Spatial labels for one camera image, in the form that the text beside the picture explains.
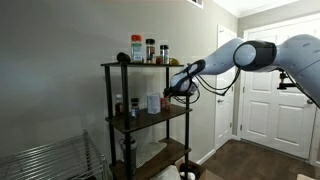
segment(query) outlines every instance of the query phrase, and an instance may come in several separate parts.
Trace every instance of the white robotic arm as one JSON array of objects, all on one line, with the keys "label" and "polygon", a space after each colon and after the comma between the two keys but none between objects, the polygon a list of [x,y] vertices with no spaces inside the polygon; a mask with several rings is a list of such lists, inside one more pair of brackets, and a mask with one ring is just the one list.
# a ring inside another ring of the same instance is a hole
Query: white robotic arm
[{"label": "white robotic arm", "polygon": [[283,69],[307,96],[320,104],[320,40],[310,35],[291,37],[278,46],[265,41],[233,39],[175,74],[170,80],[170,91],[192,93],[197,90],[194,76],[218,75],[233,66],[253,72]]}]

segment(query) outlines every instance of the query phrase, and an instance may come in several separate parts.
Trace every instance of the wire rack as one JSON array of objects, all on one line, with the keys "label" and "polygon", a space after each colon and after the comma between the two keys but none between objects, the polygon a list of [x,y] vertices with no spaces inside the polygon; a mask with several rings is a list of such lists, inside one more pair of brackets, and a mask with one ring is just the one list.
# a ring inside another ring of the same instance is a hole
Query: wire rack
[{"label": "wire rack", "polygon": [[0,158],[0,179],[106,179],[106,158],[83,135]]}]

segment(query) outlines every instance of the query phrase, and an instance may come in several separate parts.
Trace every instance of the gray wall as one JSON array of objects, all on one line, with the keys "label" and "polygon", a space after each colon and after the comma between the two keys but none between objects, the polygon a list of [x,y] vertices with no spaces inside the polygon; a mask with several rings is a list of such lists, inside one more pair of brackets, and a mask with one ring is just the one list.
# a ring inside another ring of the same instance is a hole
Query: gray wall
[{"label": "gray wall", "polygon": [[238,36],[243,37],[243,31],[255,27],[274,24],[320,12],[317,0],[300,0],[289,5],[246,16],[239,19]]},{"label": "gray wall", "polygon": [[[169,44],[170,55],[181,63],[210,54],[216,49],[217,25],[237,31],[238,20],[211,0],[204,5],[199,9],[184,0],[2,0],[0,156],[88,129],[110,162],[100,64],[116,61],[120,51],[128,53],[133,33],[156,39],[157,53],[160,43]],[[129,70],[130,96],[139,97],[141,107],[147,92],[165,87],[161,73],[161,69]],[[119,69],[112,69],[112,75],[115,95],[121,93]],[[195,161],[213,149],[215,96],[202,92],[191,114],[191,159]],[[183,140],[183,121],[177,118],[171,131]],[[164,132],[160,124],[134,136],[142,145],[163,137]]]}]

